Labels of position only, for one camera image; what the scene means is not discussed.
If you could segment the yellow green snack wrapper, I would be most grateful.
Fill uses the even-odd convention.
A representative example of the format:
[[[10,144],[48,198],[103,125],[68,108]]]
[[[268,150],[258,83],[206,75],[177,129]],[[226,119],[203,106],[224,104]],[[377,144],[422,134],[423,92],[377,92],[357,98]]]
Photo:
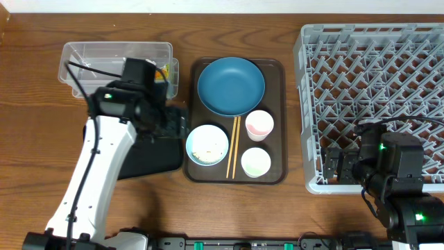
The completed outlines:
[[[167,81],[169,80],[169,64],[163,65],[156,68],[155,80],[156,81]]]

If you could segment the dark blue plate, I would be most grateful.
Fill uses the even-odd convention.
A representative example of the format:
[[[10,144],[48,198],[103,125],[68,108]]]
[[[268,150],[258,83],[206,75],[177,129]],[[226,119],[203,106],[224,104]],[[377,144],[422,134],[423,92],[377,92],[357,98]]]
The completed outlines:
[[[244,58],[219,58],[198,77],[197,93],[202,104],[215,114],[238,117],[262,100],[266,81],[262,71]]]

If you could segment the pale green plastic cup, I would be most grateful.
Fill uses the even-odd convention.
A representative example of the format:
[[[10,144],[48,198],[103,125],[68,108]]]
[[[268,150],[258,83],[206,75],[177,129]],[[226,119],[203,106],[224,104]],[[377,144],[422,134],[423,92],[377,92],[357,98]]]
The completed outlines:
[[[241,157],[241,166],[247,176],[258,178],[271,168],[271,157],[259,147],[247,149]]]

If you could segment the pink plastic cup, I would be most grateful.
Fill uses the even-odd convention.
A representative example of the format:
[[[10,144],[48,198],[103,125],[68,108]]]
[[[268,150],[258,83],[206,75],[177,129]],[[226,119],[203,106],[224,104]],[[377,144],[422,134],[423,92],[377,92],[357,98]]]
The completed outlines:
[[[252,111],[246,117],[246,130],[252,141],[264,140],[271,133],[273,127],[273,117],[264,110]]]

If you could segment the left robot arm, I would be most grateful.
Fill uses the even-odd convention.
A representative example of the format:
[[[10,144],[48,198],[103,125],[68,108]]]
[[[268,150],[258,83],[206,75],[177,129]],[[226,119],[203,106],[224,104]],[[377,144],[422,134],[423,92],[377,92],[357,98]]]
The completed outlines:
[[[148,249],[135,228],[105,236],[106,217],[119,173],[139,136],[180,142],[188,133],[187,111],[166,105],[168,80],[148,59],[127,58],[121,74],[85,94],[88,120],[83,148],[62,202],[43,233],[27,233],[23,249]]]

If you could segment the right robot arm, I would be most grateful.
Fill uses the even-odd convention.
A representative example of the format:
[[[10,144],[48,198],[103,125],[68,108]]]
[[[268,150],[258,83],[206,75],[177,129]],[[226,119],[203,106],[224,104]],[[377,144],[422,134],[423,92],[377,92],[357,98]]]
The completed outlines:
[[[424,149],[414,135],[390,132],[389,120],[358,124],[357,149],[321,150],[323,169],[337,181],[359,184],[366,204],[393,242],[419,249],[443,243],[443,201],[424,192]]]

